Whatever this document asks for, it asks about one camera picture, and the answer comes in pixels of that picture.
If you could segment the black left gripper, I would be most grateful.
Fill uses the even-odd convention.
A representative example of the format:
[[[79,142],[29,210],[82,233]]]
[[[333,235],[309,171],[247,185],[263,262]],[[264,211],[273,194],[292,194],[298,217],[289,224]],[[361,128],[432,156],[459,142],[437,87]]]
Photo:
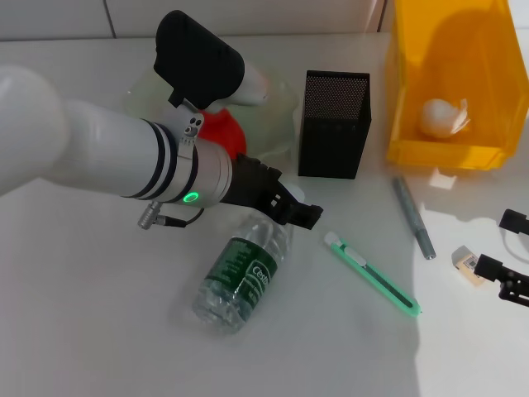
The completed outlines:
[[[231,164],[231,182],[222,203],[253,208],[276,223],[314,228],[322,215],[322,208],[298,203],[279,181],[282,174],[279,170],[242,154]]]

